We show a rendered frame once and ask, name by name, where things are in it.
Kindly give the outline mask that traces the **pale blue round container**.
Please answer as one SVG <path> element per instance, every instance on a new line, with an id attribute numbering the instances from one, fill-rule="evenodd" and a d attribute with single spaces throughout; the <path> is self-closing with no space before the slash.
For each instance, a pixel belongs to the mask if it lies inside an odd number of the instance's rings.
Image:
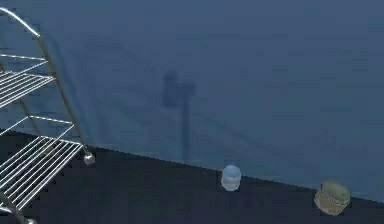
<path id="1" fill-rule="evenodd" d="M 236 191 L 241 184 L 241 170 L 235 165 L 227 165 L 221 173 L 221 185 L 226 191 Z"/>

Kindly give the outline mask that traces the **yellow round container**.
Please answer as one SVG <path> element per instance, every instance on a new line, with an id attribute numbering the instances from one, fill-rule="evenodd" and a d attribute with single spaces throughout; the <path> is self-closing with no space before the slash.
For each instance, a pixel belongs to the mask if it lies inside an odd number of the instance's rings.
<path id="1" fill-rule="evenodd" d="M 350 191 L 343 184 L 332 180 L 323 182 L 314 196 L 317 208 L 331 216 L 341 214 L 350 201 Z"/>

